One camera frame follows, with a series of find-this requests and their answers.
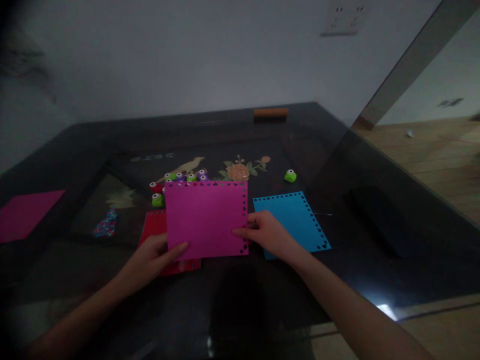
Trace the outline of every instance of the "wall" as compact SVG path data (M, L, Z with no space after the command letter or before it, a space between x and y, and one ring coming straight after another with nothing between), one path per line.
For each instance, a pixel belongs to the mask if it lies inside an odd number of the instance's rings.
M338 37L325 0L34 0L20 23L82 121L317 101L351 125L439 3L371 0Z
M378 124L395 102L480 7L480 0L443 0L400 61L360 114L363 124Z
M37 87L0 81L0 175L74 123Z
M438 107L446 99L456 106ZM480 10L455 34L378 125L472 116L480 112Z

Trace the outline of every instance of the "glass table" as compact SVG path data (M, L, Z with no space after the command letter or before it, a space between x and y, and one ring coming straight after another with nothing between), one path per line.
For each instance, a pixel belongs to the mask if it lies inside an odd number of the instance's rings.
M289 109L283 122L256 123L253 109L240 109L79 124L7 172L2 204L66 190L28 239L0 246L6 305L17 311L10 313L46 307L39 333L105 284L137 247L153 209L149 183L180 168L206 169L212 180L248 176L250 212L252 198L303 191L332 248L314 256L377 306L480 293L477 227L318 104L281 107ZM294 183L284 181L288 169ZM426 255L398 258L384 249L350 194L367 185L402 213ZM94 238L110 205L116 235ZM252 244L249 256L207 258L198 271L158 278L115 310L82 356L153 349L202 358L246 344L287 352L285 344L304 346L311 326L328 322L294 271Z

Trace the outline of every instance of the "electrical outlet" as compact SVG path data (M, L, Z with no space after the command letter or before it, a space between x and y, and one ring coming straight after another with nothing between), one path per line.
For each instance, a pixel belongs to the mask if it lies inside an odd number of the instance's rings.
M330 0L325 28L320 36L354 35L364 26L370 12L369 0Z

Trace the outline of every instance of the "pink paper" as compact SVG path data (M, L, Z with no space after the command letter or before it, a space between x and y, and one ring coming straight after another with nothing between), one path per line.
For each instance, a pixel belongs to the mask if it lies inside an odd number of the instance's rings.
M168 248L189 243L179 260L248 255L247 243L232 234L248 223L246 181L174 182L165 201Z
M14 196L0 209L0 244L25 239L65 190Z

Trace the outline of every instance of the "hand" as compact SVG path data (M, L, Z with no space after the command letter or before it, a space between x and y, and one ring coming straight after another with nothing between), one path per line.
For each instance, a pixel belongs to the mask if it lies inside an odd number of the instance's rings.
M189 244L183 242L167 250L167 234L149 236L110 281L115 293L126 298L155 279L160 272L185 252Z
M236 228L232 230L232 233L241 238L253 240L268 252L292 266L308 254L270 211L265 210L248 214L248 223L248 228Z

